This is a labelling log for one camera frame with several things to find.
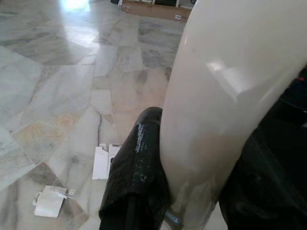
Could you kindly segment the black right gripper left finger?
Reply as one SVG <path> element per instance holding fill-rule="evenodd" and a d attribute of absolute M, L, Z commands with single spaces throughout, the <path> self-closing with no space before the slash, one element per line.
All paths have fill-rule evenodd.
<path fill-rule="evenodd" d="M 110 165 L 99 230 L 160 230 L 170 192 L 160 160 L 162 108 L 138 117 Z"/>

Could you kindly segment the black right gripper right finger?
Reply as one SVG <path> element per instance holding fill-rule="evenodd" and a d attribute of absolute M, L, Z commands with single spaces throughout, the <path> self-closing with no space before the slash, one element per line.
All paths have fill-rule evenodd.
<path fill-rule="evenodd" d="M 307 230 L 307 103 L 277 103 L 220 195 L 227 230 Z"/>

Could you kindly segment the brown cardboard box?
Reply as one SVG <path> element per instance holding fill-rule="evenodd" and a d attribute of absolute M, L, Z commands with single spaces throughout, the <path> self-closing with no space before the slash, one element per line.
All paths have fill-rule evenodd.
<path fill-rule="evenodd" d="M 127 14 L 187 22 L 192 8 L 156 5 L 141 1 L 122 0 L 120 11 Z"/>

